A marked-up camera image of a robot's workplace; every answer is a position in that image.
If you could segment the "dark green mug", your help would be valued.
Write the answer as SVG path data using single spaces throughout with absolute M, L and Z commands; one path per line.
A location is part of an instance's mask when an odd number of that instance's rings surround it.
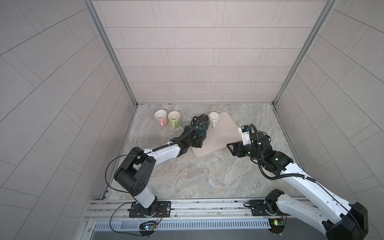
M 202 123 L 197 125 L 197 130 L 198 130 L 198 138 L 202 138 L 207 133 L 206 126 L 205 124 L 202 124 Z

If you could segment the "light green mug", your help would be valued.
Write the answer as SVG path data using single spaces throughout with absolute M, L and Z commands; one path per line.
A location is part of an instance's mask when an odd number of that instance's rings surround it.
M 178 128 L 181 125 L 181 115 L 177 111 L 172 111 L 168 114 L 169 123 L 173 128 Z

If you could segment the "white mug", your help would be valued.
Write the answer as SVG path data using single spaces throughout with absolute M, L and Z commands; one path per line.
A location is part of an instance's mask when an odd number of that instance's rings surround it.
M 220 114 L 216 112 L 209 113 L 209 126 L 210 128 L 214 129 L 218 126 L 220 121 Z

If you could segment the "pink mug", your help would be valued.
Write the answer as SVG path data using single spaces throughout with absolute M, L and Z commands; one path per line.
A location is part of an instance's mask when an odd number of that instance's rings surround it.
M 158 110 L 155 112 L 155 118 L 160 127 L 166 127 L 168 125 L 168 113 L 165 110 Z

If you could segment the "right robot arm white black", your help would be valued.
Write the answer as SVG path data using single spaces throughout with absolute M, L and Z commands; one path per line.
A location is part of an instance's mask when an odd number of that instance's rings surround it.
M 268 180 L 284 180 L 314 205 L 301 203 L 281 190 L 272 190 L 265 198 L 266 213 L 293 216 L 324 234 L 329 240 L 362 240 L 369 232 L 368 210 L 360 203 L 351 204 L 306 174 L 286 154 L 274 151 L 268 141 L 244 145 L 227 144 L 235 157 L 249 157 Z

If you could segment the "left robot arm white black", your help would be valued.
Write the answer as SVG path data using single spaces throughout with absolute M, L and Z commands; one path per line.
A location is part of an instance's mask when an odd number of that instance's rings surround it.
M 148 182 L 154 167 L 185 154 L 189 148 L 201 148 L 207 138 L 205 125 L 187 125 L 183 133 L 166 144 L 151 150 L 131 149 L 114 174 L 114 180 L 138 203 L 137 212 L 153 216 L 158 208 L 158 198 L 149 190 Z

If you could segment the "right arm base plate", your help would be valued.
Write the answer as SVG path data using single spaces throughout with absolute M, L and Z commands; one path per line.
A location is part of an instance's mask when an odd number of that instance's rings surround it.
M 249 208 L 255 216 L 283 216 L 275 202 L 269 200 L 249 200 L 244 203 L 244 207 Z

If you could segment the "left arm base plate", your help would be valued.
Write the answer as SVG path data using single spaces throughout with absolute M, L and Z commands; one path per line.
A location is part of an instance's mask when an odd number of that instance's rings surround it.
M 129 209 L 129 218 L 169 218 L 171 205 L 171 201 L 158 201 L 155 199 L 148 208 L 144 208 L 139 202 L 134 202 Z

